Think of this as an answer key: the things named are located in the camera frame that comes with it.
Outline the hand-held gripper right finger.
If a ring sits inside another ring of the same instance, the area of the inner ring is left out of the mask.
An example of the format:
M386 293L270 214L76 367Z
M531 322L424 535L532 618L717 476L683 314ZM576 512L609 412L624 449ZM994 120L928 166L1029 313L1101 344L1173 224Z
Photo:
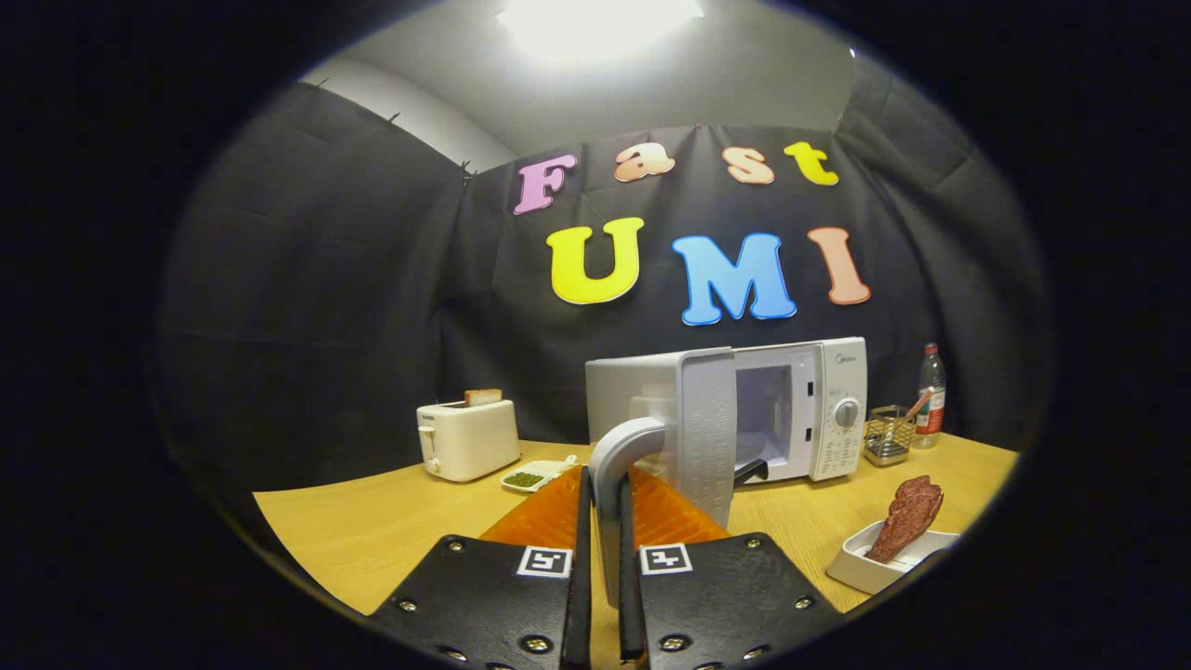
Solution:
M774 669L843 616L771 536L732 536L631 468L621 512L622 658L638 669Z

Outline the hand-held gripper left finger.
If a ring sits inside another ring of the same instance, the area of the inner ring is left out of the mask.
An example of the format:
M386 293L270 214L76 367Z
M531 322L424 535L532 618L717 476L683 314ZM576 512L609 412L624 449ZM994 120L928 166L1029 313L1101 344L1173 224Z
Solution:
M587 669L591 505L573 467L481 537L442 537L372 624L450 669Z

